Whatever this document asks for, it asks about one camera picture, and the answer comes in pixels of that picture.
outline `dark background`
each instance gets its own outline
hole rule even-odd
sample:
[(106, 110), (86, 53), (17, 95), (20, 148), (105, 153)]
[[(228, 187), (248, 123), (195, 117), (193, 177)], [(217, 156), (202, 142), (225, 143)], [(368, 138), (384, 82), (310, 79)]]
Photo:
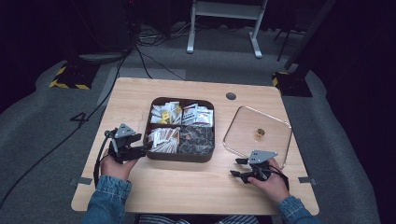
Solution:
[[(169, 34), (167, 29), (173, 23), (189, 21), (191, 3), (186, 4), (188, 1), (150, 0), (146, 3), (149, 2), (155, 6), (151, 10), (159, 12), (155, 15), (166, 18), (158, 27), (165, 34)], [(38, 76), (65, 59), (64, 42), (58, 36), (60, 25), (54, 13), (66, 22), (62, 29), (69, 32), (67, 40), (71, 42), (68, 43), (74, 44), (78, 54), (104, 51), (86, 28), (94, 30), (89, 1), (75, 1), (76, 6), (67, 0), (56, 3), (56, 8), (61, 10), (51, 10), (43, 0), (1, 1), (0, 112), (35, 91)], [(134, 3), (142, 20), (155, 21), (149, 16), (147, 6)], [(271, 7), (275, 3), (270, 0), (268, 4), (263, 30), (276, 28), (270, 20), (276, 17), (276, 7)], [(374, 187), (383, 223), (390, 223), (393, 212), (390, 205), (395, 198), (392, 184), (396, 182), (395, 146), (391, 141), (395, 134), (394, 11), (394, 4), (386, 1), (336, 1), (297, 60), (309, 63), (325, 85), (332, 111), (346, 130)]]

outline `gray carpet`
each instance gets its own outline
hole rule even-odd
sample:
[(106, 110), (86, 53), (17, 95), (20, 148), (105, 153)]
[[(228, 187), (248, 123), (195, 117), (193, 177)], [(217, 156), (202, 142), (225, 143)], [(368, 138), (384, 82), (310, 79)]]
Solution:
[[(260, 31), (258, 40), (263, 57), (258, 60), (248, 41), (248, 31), (251, 28), (198, 32), (191, 55), (186, 53), (186, 36), (140, 49), (167, 68), (180, 72), (186, 80), (270, 86), (272, 73), (285, 70), (283, 64), (293, 46), (286, 47), (278, 63), (282, 38), (274, 42), (275, 32)], [(155, 78), (177, 78), (166, 74), (151, 59), (145, 57), (145, 62)], [(37, 91), (1, 115), (1, 197), (29, 167), (78, 126), (70, 118), (80, 112), (90, 114), (95, 109), (117, 66), (102, 65), (89, 91), (49, 88), (62, 64), (59, 62), (44, 72), (36, 82)], [(142, 76), (142, 68), (134, 51), (122, 65), (120, 75)], [(312, 98), (282, 99), (306, 168), (318, 182), (313, 186), (320, 208), (318, 217), (323, 223), (379, 223), (371, 183), (327, 104), (322, 83), (312, 72), (306, 80)], [(82, 219), (83, 213), (70, 206), (75, 192), (70, 180), (82, 172), (104, 110), (104, 106), (99, 108), (89, 122), (19, 183), (0, 210), (1, 223), (78, 223)], [(131, 223), (133, 214), (127, 214), (126, 219)]]

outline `person's right hand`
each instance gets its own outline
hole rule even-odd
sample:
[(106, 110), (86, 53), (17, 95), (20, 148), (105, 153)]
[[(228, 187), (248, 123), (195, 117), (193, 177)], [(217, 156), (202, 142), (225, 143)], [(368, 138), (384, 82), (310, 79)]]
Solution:
[[(274, 158), (269, 160), (269, 164), (280, 171), (279, 165)], [(254, 177), (249, 177), (247, 181), (257, 188), (262, 189), (275, 204), (282, 202), (290, 196), (285, 182), (279, 175), (271, 174), (266, 181), (260, 181)]]

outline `dark brown tray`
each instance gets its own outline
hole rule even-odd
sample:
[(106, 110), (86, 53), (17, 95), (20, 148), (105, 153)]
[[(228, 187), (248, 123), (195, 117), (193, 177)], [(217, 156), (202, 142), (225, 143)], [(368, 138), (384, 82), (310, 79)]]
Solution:
[[(148, 110), (149, 116), (148, 116), (148, 122), (146, 125), (146, 130), (145, 134), (143, 137), (143, 143), (146, 144), (149, 141), (149, 135), (151, 133), (151, 130), (154, 130), (156, 128), (176, 128), (176, 127), (181, 127), (182, 125), (176, 125), (176, 124), (159, 124), (159, 123), (151, 123), (151, 108), (153, 105), (164, 105), (169, 102), (179, 102), (181, 107), (184, 107), (186, 105), (192, 105), (192, 104), (198, 104), (200, 106), (206, 106), (208, 109), (213, 110), (213, 126), (212, 126), (212, 132), (213, 132), (213, 147), (215, 146), (215, 107), (208, 101), (203, 101), (203, 100), (192, 100), (192, 99), (179, 99), (179, 98), (167, 98), (167, 97), (160, 97), (155, 99), (152, 103), (151, 106)], [(152, 159), (152, 160), (158, 160), (158, 161), (189, 161), (189, 162), (207, 162), (210, 161), (213, 155), (213, 151), (210, 154), (207, 155), (193, 155), (193, 154), (181, 154), (181, 153), (164, 153), (164, 152), (151, 152), (148, 151), (146, 153), (147, 157)]]

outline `wooden table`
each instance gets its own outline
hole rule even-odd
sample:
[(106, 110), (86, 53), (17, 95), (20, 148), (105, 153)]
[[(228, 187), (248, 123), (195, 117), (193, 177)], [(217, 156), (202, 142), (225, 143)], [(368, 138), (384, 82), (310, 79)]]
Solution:
[[(236, 94), (236, 99), (228, 100), (227, 92)], [(251, 106), (278, 119), (289, 120), (280, 94), (274, 87), (121, 77), (109, 99), (82, 177), (93, 178), (93, 166), (105, 139), (104, 132), (124, 122), (138, 133), (144, 133), (150, 104), (158, 97), (212, 103), (216, 118), (216, 148), (212, 159), (205, 163), (141, 158), (129, 177), (133, 190), (125, 205), (127, 212), (278, 214), (276, 207), (262, 191), (231, 176), (230, 170), (238, 166), (235, 163), (237, 156), (222, 145), (224, 134), (241, 105)], [(307, 176), (307, 173), (294, 135), (291, 137), (286, 164), (283, 172), (289, 177), (290, 193), (300, 198), (306, 208), (316, 215), (318, 204), (312, 187), (309, 183), (300, 183), (298, 179)], [(90, 185), (78, 185), (72, 202), (73, 209), (86, 211), (93, 192), (93, 181)]]

